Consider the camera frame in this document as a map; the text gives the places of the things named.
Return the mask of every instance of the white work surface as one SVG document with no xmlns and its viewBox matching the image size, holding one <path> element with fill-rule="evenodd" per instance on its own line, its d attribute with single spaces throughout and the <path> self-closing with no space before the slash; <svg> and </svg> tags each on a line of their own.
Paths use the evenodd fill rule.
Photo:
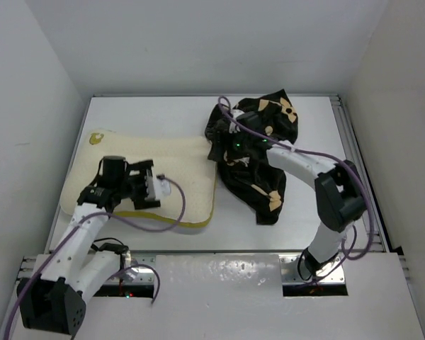
<svg viewBox="0 0 425 340">
<path fill-rule="evenodd" d="M 242 98 L 229 97 L 233 105 Z M 290 96 L 290 100 L 299 115 L 296 145 L 344 159 L 344 148 L 329 97 Z M 216 96 L 92 98 L 80 143 L 98 128 L 140 137 L 203 136 L 216 103 Z M 187 228 L 163 234 L 145 233 L 110 220 L 98 237 L 117 237 L 131 249 L 140 251 L 300 250 L 310 244 L 318 228 L 314 194 L 309 186 L 288 174 L 285 203 L 278 222 L 275 225 L 257 225 L 254 212 L 219 181 L 213 217 L 199 234 L 183 233 Z M 56 218 L 50 249 L 56 247 L 70 220 L 70 216 L 62 211 Z M 150 220 L 142 220 L 142 223 L 160 224 Z M 356 249 L 361 249 L 366 244 L 367 234 L 362 221 L 358 221 L 356 226 Z"/>
<path fill-rule="evenodd" d="M 396 254 L 344 264 L 348 296 L 283 297 L 278 256 L 158 256 L 161 292 L 95 297 L 76 340 L 420 340 Z M 69 340 L 24 329 L 13 340 Z"/>
</svg>

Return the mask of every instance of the pillow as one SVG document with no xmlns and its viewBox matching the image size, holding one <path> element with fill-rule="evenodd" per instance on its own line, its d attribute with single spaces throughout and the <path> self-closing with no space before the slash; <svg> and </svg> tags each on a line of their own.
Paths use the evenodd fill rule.
<svg viewBox="0 0 425 340">
<path fill-rule="evenodd" d="M 107 130 L 89 133 L 76 153 L 64 182 L 60 205 L 72 215 L 81 191 L 91 183 L 104 156 L 123 156 L 130 163 L 153 159 L 154 174 L 165 174 L 183 189 L 186 212 L 180 225 L 204 227 L 212 217 L 216 165 L 208 161 L 209 142 L 204 137 L 141 138 Z M 123 200 L 114 213 L 126 217 L 148 217 L 173 222 L 181 212 L 181 195 L 172 186 L 171 195 L 161 200 L 160 208 L 134 210 L 130 199 Z"/>
</svg>

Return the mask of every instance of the white enclosure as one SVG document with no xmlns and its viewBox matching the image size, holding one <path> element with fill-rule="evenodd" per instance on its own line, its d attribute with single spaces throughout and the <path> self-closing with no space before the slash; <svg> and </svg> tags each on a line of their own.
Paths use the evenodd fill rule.
<svg viewBox="0 0 425 340">
<path fill-rule="evenodd" d="M 343 98 L 425 335 L 425 0 L 0 1 L 0 326 L 94 94 L 280 88 Z"/>
</svg>

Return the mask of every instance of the black cloth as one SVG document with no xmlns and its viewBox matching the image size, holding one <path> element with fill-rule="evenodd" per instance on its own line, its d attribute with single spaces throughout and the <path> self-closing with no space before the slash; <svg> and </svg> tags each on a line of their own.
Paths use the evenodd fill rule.
<svg viewBox="0 0 425 340">
<path fill-rule="evenodd" d="M 298 138 L 298 115 L 291 105 L 286 92 L 278 92 L 261 98 L 242 99 L 233 109 L 258 114 L 261 126 L 259 131 L 277 140 L 289 140 L 294 143 Z M 230 122 L 222 115 L 218 105 L 214 107 L 205 129 L 205 136 L 213 144 L 217 142 L 214 134 L 217 130 L 228 131 Z M 231 143 L 225 138 L 225 144 Z M 238 198 L 247 203 L 256 213 L 256 223 L 273 225 L 283 207 L 286 177 L 281 169 L 268 165 L 266 156 L 228 159 L 225 145 L 223 157 L 216 157 L 220 178 L 225 186 Z"/>
</svg>

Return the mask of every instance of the cable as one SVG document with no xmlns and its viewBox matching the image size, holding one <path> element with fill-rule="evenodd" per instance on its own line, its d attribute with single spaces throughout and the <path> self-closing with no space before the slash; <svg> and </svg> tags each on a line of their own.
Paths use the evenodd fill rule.
<svg viewBox="0 0 425 340">
<path fill-rule="evenodd" d="M 228 110 L 222 104 L 222 100 L 227 103 L 228 108 L 229 108 Z M 230 122 L 233 122 L 236 126 L 239 127 L 240 130 L 246 131 L 247 133 L 250 133 L 251 135 L 260 137 L 264 140 L 268 140 L 269 142 L 272 142 L 275 145 L 278 145 L 279 147 L 283 147 L 285 149 L 288 149 L 289 151 L 294 151 L 294 152 L 299 152 L 301 154 L 309 154 L 309 155 L 312 155 L 312 156 L 319 156 L 319 157 L 325 157 L 325 158 L 332 159 L 333 161 L 335 161 L 337 164 L 339 164 L 341 167 L 343 167 L 345 169 L 345 171 L 348 173 L 348 175 L 353 180 L 353 182 L 358 186 L 358 189 L 363 196 L 365 207 L 368 211 L 368 217 L 369 217 L 369 221 L 370 221 L 370 231 L 369 231 L 369 234 L 368 234 L 368 241 L 367 241 L 366 246 L 364 247 L 364 249 L 362 249 L 362 251 L 360 253 L 358 253 L 355 256 L 350 256 L 350 253 L 351 253 L 353 248 L 350 247 L 349 250 L 346 250 L 345 247 L 344 247 L 344 240 L 342 240 L 341 250 L 344 253 L 344 257 L 340 261 L 339 266 L 345 261 L 345 259 L 349 259 L 349 260 L 352 260 L 352 261 L 362 259 L 371 249 L 371 245 L 373 243 L 374 232 L 375 232 L 375 225 L 374 225 L 373 217 L 370 213 L 371 205 L 370 205 L 370 198 L 368 197 L 367 191 L 364 188 L 359 177 L 354 173 L 354 171 L 349 167 L 349 165 L 346 164 L 341 159 L 339 159 L 339 158 L 337 158 L 337 157 L 335 157 L 331 154 L 326 154 L 324 152 L 315 152 L 315 151 L 303 150 L 303 149 L 298 149 L 298 148 L 292 150 L 292 148 L 290 146 L 283 144 L 283 143 L 279 142 L 278 140 L 275 140 L 275 139 L 273 139 L 269 136 L 263 135 L 261 133 L 258 133 L 257 131 L 253 131 L 252 129 L 249 129 L 248 127 L 242 125 L 240 122 L 238 122 L 236 119 L 234 119 L 232 117 L 232 115 L 230 114 L 231 109 L 232 109 L 232 104 L 230 103 L 230 100 L 225 96 L 219 96 L 219 98 L 217 99 L 217 105 L 218 105 L 220 111 L 222 112 L 222 114 L 226 117 L 226 119 L 228 119 Z"/>
<path fill-rule="evenodd" d="M 23 298 L 27 295 L 28 290 L 30 289 L 30 287 L 34 284 L 34 282 L 39 278 L 40 274 L 43 272 L 43 270 L 45 269 L 45 267 L 47 267 L 47 265 L 51 262 L 51 260 L 53 260 L 53 258 L 55 257 L 55 255 L 60 251 L 60 249 L 74 236 L 74 234 L 76 233 L 77 230 L 79 230 L 80 226 L 82 224 L 84 224 L 87 220 L 89 220 L 90 218 L 93 218 L 95 216 L 109 216 L 110 218 L 115 218 L 116 220 L 119 220 L 131 227 L 134 227 L 135 229 L 139 229 L 139 230 L 143 230 L 146 232 L 166 232 L 169 230 L 172 230 L 173 228 L 175 228 L 180 221 L 183 219 L 184 213 L 186 211 L 186 196 L 184 195 L 184 191 L 183 189 L 181 189 L 180 185 L 177 184 L 177 182 L 175 182 L 174 180 L 165 177 L 165 179 L 170 182 L 171 184 L 173 184 L 175 187 L 177 187 L 177 189 L 179 190 L 179 193 L 181 194 L 181 200 L 183 201 L 182 207 L 181 207 L 181 213 L 179 214 L 179 217 L 176 219 L 176 221 L 174 223 L 172 223 L 171 225 L 169 225 L 168 227 L 165 228 L 161 228 L 161 229 L 151 229 L 148 227 L 142 227 L 137 225 L 136 223 L 127 220 L 125 217 L 121 217 L 121 216 L 117 216 L 114 214 L 111 214 L 109 212 L 95 212 L 92 213 L 90 215 L 85 216 L 84 218 L 82 218 L 79 221 L 79 224 L 74 227 L 72 229 L 72 231 L 58 244 L 58 246 L 54 249 L 54 251 L 45 259 L 45 261 L 41 264 L 41 266 L 35 271 L 35 273 L 31 276 L 30 280 L 27 281 L 27 283 L 24 285 L 24 287 L 22 288 L 21 294 L 18 295 L 16 302 L 13 305 L 13 308 L 11 309 L 10 313 L 9 313 L 9 317 L 8 317 L 8 321 L 6 323 L 6 327 L 5 327 L 5 332 L 4 332 L 4 340 L 9 340 L 10 339 L 10 335 L 11 335 L 11 327 L 13 326 L 13 321 L 14 321 L 14 317 L 17 313 L 17 309 L 19 308 L 19 306 L 22 303 Z M 158 286 L 157 286 L 157 291 L 156 291 L 156 295 L 159 294 L 159 286 L 160 286 L 160 280 L 159 280 L 159 274 L 154 270 L 154 274 L 157 277 L 157 280 L 159 282 Z"/>
<path fill-rule="evenodd" d="M 122 246 L 124 246 L 124 245 L 125 245 L 125 244 L 124 244 L 124 243 L 122 243 L 119 239 L 116 239 L 115 237 L 103 237 L 102 239 L 95 239 L 95 240 L 93 241 L 93 243 L 96 243 L 96 242 L 102 242 L 102 241 L 108 241 L 108 240 L 116 241 L 116 242 L 118 242 L 119 244 L 121 244 Z"/>
<path fill-rule="evenodd" d="M 151 267 L 151 266 L 148 266 L 147 264 L 141 264 L 141 263 L 136 263 L 136 264 L 133 264 L 132 266 L 129 266 L 129 267 L 126 267 L 126 268 L 124 268 L 124 269 L 122 269 L 122 270 L 120 270 L 120 271 L 117 271 L 115 274 L 113 274 L 109 279 L 111 279 L 111 278 L 115 278 L 115 277 L 117 277 L 117 276 L 120 276 L 121 274 L 124 274 L 126 271 L 128 271 L 128 270 L 130 270 L 130 269 L 132 269 L 132 268 L 147 268 L 147 269 L 149 269 L 149 270 L 151 270 L 153 273 L 154 273 L 154 275 L 156 276 L 156 278 L 157 278 L 157 288 L 156 288 L 156 292 L 154 293 L 154 297 L 152 298 L 152 300 L 151 300 L 151 304 L 153 304 L 154 303 L 154 301 L 156 301 L 156 299 L 157 299 L 157 296 L 159 295 L 159 290 L 161 289 L 161 277 L 159 276 L 159 274 L 157 273 L 157 271 L 156 271 L 156 269 L 154 269 L 153 267 Z"/>
</svg>

